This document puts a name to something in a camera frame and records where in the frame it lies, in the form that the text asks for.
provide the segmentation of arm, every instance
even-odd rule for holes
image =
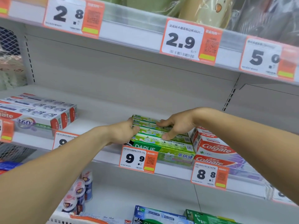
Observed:
[[[85,166],[107,144],[128,142],[132,118],[96,127],[0,176],[0,223],[46,223]]]
[[[299,205],[299,136],[206,107],[177,113],[157,123],[161,127],[172,124],[174,127],[163,136],[164,140],[202,126]]]

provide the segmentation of wire mesh basket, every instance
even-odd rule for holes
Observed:
[[[0,162],[13,161],[19,163],[35,151],[36,150],[32,148],[0,142]]]
[[[16,35],[0,27],[0,91],[27,85]]]

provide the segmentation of green package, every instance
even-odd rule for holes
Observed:
[[[133,120],[133,126],[146,127],[146,128],[155,129],[158,131],[163,131],[163,132],[169,132],[172,130],[172,127],[158,127],[157,124],[155,124],[155,123],[145,122],[145,121],[136,120],[136,119]],[[187,133],[180,134],[180,135],[188,137]]]
[[[193,221],[194,224],[241,224],[235,222],[233,219],[216,217],[214,215],[189,209],[185,210],[184,216],[186,216],[188,220]]]
[[[132,118],[133,118],[133,119],[136,119],[136,120],[141,120],[141,121],[145,121],[145,122],[150,122],[150,123],[160,122],[159,119],[153,119],[153,118],[144,117],[144,116],[139,116],[139,115],[132,115]]]
[[[138,133],[126,145],[159,152],[158,160],[190,166],[195,152],[193,146],[176,141],[165,141],[161,138]]]
[[[143,133],[143,134],[147,134],[147,135],[151,135],[151,136],[155,136],[155,137],[161,138],[162,135],[165,134],[166,132],[159,131],[159,130],[156,130],[156,129],[147,128],[147,127],[141,127],[140,126],[139,133]],[[172,141],[182,142],[182,143],[186,143],[186,144],[192,145],[191,139],[189,137],[183,136],[183,135],[177,135],[177,136],[175,136],[172,139]]]

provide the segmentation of hand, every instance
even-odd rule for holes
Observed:
[[[179,112],[170,116],[167,120],[160,120],[156,122],[159,127],[167,127],[174,125],[172,130],[162,136],[163,140],[169,141],[177,134],[187,133],[194,127],[197,127],[196,113],[199,108],[190,109],[187,111]]]
[[[140,130],[139,127],[132,127],[133,119],[129,118],[127,121],[112,124],[107,127],[109,143],[124,144],[128,142]]]

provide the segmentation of forearm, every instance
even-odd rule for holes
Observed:
[[[196,109],[195,122],[240,154],[271,184],[299,204],[299,136],[211,108]]]
[[[1,175],[0,188],[5,190],[0,195],[4,205],[0,223],[46,223],[85,166],[107,143],[106,128],[94,128]],[[20,206],[11,197],[17,198]]]

